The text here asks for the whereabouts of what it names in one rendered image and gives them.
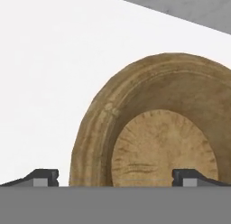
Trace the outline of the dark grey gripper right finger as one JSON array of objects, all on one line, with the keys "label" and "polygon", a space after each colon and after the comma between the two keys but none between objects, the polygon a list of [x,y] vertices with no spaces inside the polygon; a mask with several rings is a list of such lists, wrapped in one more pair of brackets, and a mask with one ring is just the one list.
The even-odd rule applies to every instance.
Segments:
[{"label": "dark grey gripper right finger", "polygon": [[231,184],[216,181],[207,178],[195,169],[173,169],[172,170],[173,187],[202,187],[202,186],[225,186],[231,187]]}]

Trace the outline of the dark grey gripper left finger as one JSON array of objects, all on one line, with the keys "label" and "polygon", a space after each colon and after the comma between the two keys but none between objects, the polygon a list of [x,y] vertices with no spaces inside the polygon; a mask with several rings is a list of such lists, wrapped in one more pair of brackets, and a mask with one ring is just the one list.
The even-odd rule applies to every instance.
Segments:
[{"label": "dark grey gripper left finger", "polygon": [[23,178],[0,184],[0,187],[58,187],[58,169],[35,169]]}]

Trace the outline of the large brown wooden bowl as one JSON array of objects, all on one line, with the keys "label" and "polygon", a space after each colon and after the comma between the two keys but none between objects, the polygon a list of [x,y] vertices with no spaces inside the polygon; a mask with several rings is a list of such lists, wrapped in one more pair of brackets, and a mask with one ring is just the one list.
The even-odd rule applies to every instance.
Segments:
[{"label": "large brown wooden bowl", "polygon": [[71,186],[169,186],[175,169],[231,183],[231,70],[186,53],[136,61],[83,117]]}]

